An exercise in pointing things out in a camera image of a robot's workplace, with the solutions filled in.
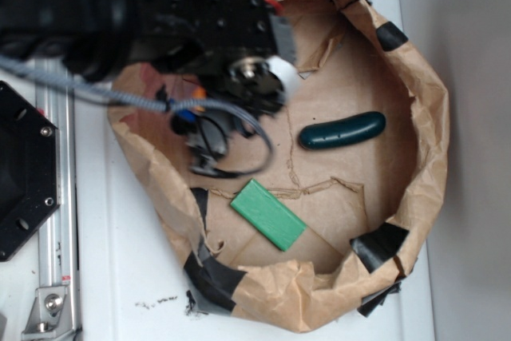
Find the gray wall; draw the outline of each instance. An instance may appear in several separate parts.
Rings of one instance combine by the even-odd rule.
[[[446,203],[428,239],[438,341],[511,339],[511,0],[401,0],[451,96]]]

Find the green block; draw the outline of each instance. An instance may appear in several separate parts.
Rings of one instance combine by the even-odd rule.
[[[236,195],[231,206],[283,251],[288,250],[307,227],[254,179]]]

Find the dark green cucumber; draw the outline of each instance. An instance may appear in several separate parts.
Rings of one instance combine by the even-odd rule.
[[[305,149],[329,149],[352,145],[378,136],[385,129],[380,112],[360,113],[346,119],[308,125],[299,135]]]

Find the gray cable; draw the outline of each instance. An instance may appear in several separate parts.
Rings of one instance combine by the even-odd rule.
[[[133,105],[137,108],[149,109],[156,112],[167,111],[167,105],[163,101],[151,100],[147,97],[140,97],[131,93],[125,93],[111,89],[102,89],[84,81],[76,81],[67,77],[58,76],[54,73],[31,68],[22,61],[14,60],[3,55],[0,55],[0,68],[9,73],[12,73],[17,77],[29,78],[30,80],[37,83],[48,85],[57,89],[75,89],[78,91],[107,97],[108,99],[119,101],[127,105]]]
[[[74,89],[84,93],[92,93],[101,97],[107,97],[108,99],[114,101],[119,101],[122,104],[133,105],[137,108],[148,109],[155,112],[168,112],[170,110],[172,113],[178,113],[180,111],[193,109],[195,107],[218,109],[230,113],[231,115],[234,115],[243,121],[246,121],[254,129],[255,133],[261,136],[264,143],[268,147],[269,154],[261,167],[247,172],[236,172],[238,176],[252,174],[265,169],[271,163],[273,158],[273,145],[271,144],[271,140],[257,119],[245,109],[242,109],[241,107],[226,101],[217,99],[188,99],[182,101],[174,101],[167,104],[164,101],[152,100],[148,99],[147,97],[133,95],[132,93],[111,89],[102,89],[94,86],[91,83],[76,81],[74,79],[62,77],[54,73],[31,68],[22,61],[3,56],[1,54],[0,68],[4,69],[6,72],[12,73],[17,77],[29,78],[36,83],[48,85],[56,89]]]

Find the crumpled paper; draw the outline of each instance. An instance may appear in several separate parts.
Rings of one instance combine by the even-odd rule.
[[[410,274],[442,206],[449,108],[445,86],[411,42],[384,51],[376,34],[387,20],[366,0],[278,0],[294,28],[300,72],[311,72],[291,102],[261,122],[276,154],[255,178],[308,228],[287,252],[275,248],[228,205],[248,181],[188,171],[185,139],[168,115],[113,107],[109,119],[126,158],[151,197],[184,265],[201,239],[221,263],[245,271],[232,315],[311,331],[360,306],[362,298]],[[154,97],[165,84],[188,97],[193,78],[134,65],[115,89]],[[307,151],[297,142],[310,124],[377,110],[382,135],[346,148]],[[232,135],[219,168],[249,169],[262,142]],[[209,191],[206,225],[190,188]],[[383,222],[410,231],[398,254],[369,273],[349,240]]]

